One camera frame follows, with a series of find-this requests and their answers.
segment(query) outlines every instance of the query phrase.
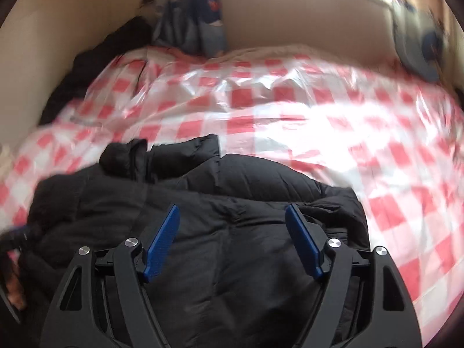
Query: bed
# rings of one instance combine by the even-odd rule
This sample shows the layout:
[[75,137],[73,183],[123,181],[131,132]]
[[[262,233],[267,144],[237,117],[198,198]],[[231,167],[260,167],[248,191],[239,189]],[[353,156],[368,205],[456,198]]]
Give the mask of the bed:
[[[22,143],[0,183],[0,225],[23,224],[41,179],[97,162],[112,141],[142,137],[158,145],[215,133],[221,154],[259,156],[352,187],[371,246],[390,251],[428,343],[464,290],[464,114],[444,89],[394,62],[392,38],[382,34],[388,8],[378,1],[370,7],[353,14],[383,12],[387,24],[369,42],[378,51],[356,49],[367,29],[357,25],[350,26],[352,42],[324,41],[314,31],[307,43],[269,34],[269,47],[248,48],[275,31],[224,9],[229,42],[241,48],[224,57],[206,61],[150,46],[115,57],[84,100],[69,102]],[[250,16],[275,13],[270,4],[259,9]],[[313,22],[318,17],[324,21]],[[249,32],[237,30],[245,26]],[[337,56],[304,45],[314,42]]]

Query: beige wall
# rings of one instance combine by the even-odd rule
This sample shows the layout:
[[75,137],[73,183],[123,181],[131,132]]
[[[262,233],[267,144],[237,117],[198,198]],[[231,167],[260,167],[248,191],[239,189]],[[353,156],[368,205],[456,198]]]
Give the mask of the beige wall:
[[15,147],[75,55],[136,14],[140,0],[18,0],[0,28],[0,143]]

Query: checkered tablecloth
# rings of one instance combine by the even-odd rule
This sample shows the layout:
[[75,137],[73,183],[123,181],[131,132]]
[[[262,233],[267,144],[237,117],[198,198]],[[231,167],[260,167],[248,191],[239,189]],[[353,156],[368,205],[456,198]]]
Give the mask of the checkered tablecloth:
[[424,343],[464,290],[464,115],[442,88],[305,54],[194,64],[145,48],[113,60],[0,184],[0,226],[22,224],[37,182],[98,161],[112,140],[215,133],[222,154],[281,162],[354,189],[372,246],[391,253]]

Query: black fabric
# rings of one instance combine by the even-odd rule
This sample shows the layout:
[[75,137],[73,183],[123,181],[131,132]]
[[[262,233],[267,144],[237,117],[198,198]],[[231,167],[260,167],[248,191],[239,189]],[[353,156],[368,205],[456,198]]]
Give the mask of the black fabric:
[[151,26],[135,17],[109,34],[103,42],[74,59],[71,71],[64,77],[48,99],[39,125],[55,120],[62,108],[74,98],[84,98],[87,88],[113,58],[150,44]]
[[[137,237],[175,203],[178,234],[161,275],[146,286],[171,346],[291,347],[322,288],[305,274],[284,210],[296,202],[330,237],[368,250],[355,193],[265,159],[220,158],[214,135],[149,152],[146,145],[112,143],[99,164],[39,183],[28,224],[40,225],[44,236],[19,259],[29,303],[26,325],[38,333],[81,246],[101,250]],[[354,278],[338,340],[348,334],[356,294]],[[130,343],[111,282],[109,299],[115,333]]]

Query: headboard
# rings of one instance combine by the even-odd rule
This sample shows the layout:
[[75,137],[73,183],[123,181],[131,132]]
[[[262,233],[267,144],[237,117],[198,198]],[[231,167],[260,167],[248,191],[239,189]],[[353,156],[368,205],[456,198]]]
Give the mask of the headboard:
[[382,0],[221,0],[231,50],[307,44],[362,65],[396,58]]

